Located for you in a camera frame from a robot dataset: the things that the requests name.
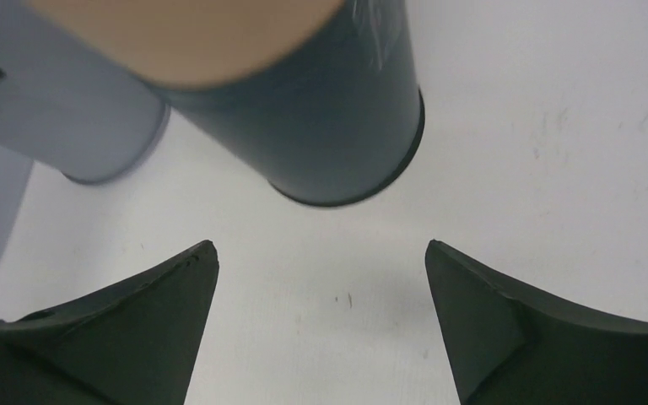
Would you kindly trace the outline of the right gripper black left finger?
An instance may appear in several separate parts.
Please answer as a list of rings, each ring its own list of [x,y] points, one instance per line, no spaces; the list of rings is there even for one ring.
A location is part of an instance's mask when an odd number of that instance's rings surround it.
[[[0,321],[0,404],[182,404],[219,275],[212,242]]]

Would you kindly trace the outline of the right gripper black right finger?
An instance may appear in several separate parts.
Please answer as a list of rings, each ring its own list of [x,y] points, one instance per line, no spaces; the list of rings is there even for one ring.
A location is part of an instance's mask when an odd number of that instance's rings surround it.
[[[648,404],[648,322],[562,299],[438,240],[425,268],[463,404]]]

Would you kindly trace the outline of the grey plastic bucket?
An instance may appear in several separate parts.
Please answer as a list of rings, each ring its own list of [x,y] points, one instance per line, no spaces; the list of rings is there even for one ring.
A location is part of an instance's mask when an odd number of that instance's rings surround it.
[[[20,1],[0,1],[0,146],[84,185],[147,158],[169,106]]]

